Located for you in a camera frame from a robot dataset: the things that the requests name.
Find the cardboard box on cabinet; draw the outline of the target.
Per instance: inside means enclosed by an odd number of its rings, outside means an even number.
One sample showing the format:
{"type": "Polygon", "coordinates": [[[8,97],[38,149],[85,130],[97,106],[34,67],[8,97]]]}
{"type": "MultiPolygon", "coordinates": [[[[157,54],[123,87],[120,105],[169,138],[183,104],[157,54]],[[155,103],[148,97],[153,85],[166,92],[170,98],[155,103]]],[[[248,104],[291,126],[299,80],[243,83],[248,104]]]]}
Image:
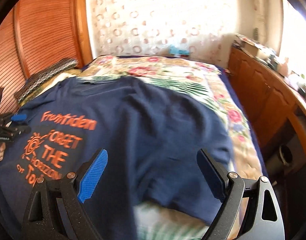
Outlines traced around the cardboard box on cabinet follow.
{"type": "Polygon", "coordinates": [[[260,59],[264,59],[266,57],[264,51],[265,47],[261,44],[245,41],[242,49],[250,57],[258,57],[260,59]]]}

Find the blue tissue box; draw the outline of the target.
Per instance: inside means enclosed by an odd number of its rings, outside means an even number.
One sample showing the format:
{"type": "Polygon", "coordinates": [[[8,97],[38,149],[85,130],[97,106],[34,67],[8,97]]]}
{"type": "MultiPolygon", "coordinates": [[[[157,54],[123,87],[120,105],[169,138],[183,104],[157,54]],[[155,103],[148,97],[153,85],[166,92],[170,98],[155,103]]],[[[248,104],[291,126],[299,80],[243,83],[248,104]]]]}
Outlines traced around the blue tissue box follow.
{"type": "Polygon", "coordinates": [[[171,45],[169,46],[169,54],[173,55],[174,57],[189,57],[190,51],[183,50],[171,45]]]}

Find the wooden louvred wardrobe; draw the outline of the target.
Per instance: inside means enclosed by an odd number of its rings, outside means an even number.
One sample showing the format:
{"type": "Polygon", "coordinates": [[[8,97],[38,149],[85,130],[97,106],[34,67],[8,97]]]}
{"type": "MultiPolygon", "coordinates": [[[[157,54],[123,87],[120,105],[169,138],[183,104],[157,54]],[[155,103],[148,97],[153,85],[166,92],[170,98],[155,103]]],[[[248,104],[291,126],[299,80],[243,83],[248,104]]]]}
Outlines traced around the wooden louvred wardrobe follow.
{"type": "Polygon", "coordinates": [[[14,93],[33,74],[74,58],[93,60],[86,0],[19,0],[0,25],[0,113],[14,112],[14,93]]]}

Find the navy printed t-shirt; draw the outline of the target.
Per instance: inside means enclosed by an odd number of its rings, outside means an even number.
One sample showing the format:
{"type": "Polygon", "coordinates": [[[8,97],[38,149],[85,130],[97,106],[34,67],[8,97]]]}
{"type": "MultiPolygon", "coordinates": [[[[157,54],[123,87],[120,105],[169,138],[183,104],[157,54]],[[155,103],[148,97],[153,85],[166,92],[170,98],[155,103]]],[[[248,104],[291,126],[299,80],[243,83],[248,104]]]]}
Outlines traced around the navy printed t-shirt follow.
{"type": "Polygon", "coordinates": [[[104,239],[136,239],[133,207],[147,200],[213,221],[220,202],[196,155],[204,148],[227,166],[233,147],[221,119],[188,95],[131,76],[98,84],[72,77],[19,113],[32,130],[0,163],[0,210],[13,239],[36,179],[62,178],[100,148],[109,159],[85,210],[104,239]]]}

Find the pink circle sheer curtain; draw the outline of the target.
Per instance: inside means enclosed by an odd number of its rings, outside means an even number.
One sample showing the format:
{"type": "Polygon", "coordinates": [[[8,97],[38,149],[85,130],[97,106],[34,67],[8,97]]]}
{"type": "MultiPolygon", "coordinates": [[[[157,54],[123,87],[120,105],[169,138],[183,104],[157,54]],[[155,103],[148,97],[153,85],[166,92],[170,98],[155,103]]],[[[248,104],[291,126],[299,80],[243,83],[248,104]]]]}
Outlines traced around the pink circle sheer curtain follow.
{"type": "Polygon", "coordinates": [[[166,55],[220,63],[238,28],[238,0],[86,0],[97,55],[166,55]]]}

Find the floral bed blanket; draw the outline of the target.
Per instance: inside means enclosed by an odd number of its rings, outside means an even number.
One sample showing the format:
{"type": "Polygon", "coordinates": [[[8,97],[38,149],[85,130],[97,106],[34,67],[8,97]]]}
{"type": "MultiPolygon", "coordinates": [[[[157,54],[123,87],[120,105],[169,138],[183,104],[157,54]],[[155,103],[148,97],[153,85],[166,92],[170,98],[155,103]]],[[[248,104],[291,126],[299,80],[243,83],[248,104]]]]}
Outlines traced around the floral bed blanket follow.
{"type": "Polygon", "coordinates": [[[213,65],[168,58],[101,56],[21,107],[32,132],[15,146],[24,173],[11,201],[23,218],[34,180],[78,168],[98,148],[110,155],[102,181],[106,214],[90,216],[110,239],[200,239],[218,208],[196,163],[206,148],[248,179],[263,173],[253,131],[213,65]]]}

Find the wooden side cabinet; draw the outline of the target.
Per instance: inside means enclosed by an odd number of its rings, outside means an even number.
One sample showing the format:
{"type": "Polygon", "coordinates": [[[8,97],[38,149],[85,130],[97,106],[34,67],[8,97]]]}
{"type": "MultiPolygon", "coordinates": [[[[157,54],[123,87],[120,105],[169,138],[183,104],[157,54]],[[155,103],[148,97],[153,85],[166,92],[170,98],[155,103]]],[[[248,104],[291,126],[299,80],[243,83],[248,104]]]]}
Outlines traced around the wooden side cabinet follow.
{"type": "Polygon", "coordinates": [[[263,157],[296,135],[306,155],[306,101],[269,67],[232,46],[229,80],[257,136],[263,157]]]}

